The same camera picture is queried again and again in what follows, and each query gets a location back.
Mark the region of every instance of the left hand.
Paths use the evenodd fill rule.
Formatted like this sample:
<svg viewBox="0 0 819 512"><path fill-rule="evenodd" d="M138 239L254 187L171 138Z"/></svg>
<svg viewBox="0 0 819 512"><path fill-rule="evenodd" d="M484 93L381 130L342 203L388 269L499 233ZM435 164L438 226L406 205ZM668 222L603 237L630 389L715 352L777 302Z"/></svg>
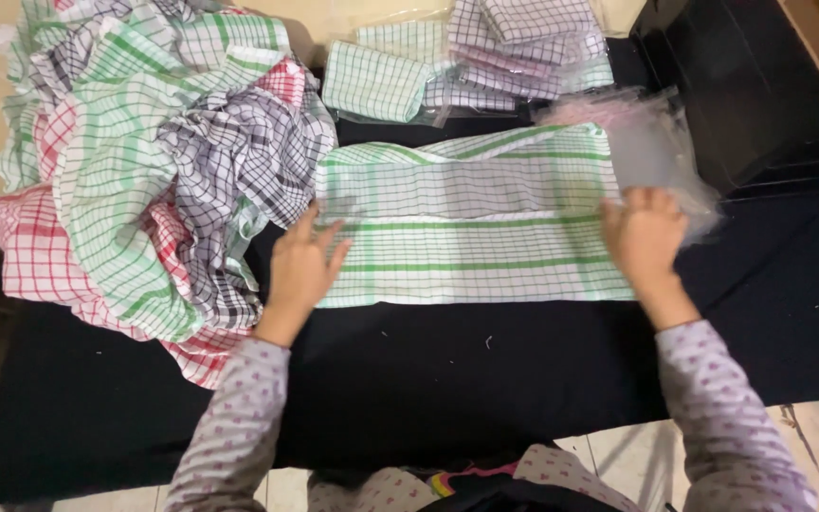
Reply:
<svg viewBox="0 0 819 512"><path fill-rule="evenodd" d="M328 246L343 221L335 222L315 236L312 223L317 215L318 204L313 202L274 244L270 258L270 295L264 314L252 332L254 337L289 348L311 311L337 279L352 240L341 241L328 261Z"/></svg>

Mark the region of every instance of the right hand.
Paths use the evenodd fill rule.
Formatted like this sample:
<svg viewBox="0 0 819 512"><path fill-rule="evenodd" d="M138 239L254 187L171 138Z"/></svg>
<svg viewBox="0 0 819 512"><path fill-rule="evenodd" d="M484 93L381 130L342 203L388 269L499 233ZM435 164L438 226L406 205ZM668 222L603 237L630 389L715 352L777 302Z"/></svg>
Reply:
<svg viewBox="0 0 819 512"><path fill-rule="evenodd" d="M611 260L638 295L677 279L675 254L684 239L688 218L665 189L630 187L624 205L602 204L602 237Z"/></svg>

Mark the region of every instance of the person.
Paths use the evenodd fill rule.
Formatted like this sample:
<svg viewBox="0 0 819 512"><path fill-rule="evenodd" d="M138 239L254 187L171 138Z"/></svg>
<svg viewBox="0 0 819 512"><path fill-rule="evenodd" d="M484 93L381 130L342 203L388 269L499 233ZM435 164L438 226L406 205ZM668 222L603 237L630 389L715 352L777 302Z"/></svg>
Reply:
<svg viewBox="0 0 819 512"><path fill-rule="evenodd" d="M264 313L223 370L173 477L166 512L264 509L253 495L274 458L290 345L349 250L349 241L340 242L328 261L340 224L316 235L317 214L312 205L277 241ZM816 495L764 404L673 269L687 223L675 199L665 190L631 188L623 192L623 205L602 204L601 222L611 259L658 332L659 378L683 432L692 484L684 512L814 510ZM385 468L352 485L313 475L309 512L638 510L573 454L548 446L535 445L487 469L428 478L420 472Z"/></svg>

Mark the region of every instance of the sleeve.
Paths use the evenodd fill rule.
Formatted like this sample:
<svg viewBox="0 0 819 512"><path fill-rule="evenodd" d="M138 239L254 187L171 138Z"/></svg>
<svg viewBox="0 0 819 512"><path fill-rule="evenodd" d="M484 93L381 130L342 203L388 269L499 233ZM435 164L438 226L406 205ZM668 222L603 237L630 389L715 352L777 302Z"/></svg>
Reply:
<svg viewBox="0 0 819 512"><path fill-rule="evenodd" d="M173 475L165 512L263 511L253 499L270 470L287 396L290 351L245 338Z"/></svg>
<svg viewBox="0 0 819 512"><path fill-rule="evenodd" d="M706 320L656 335L660 381L684 435L683 512L802 512L817 496L745 371Z"/></svg>

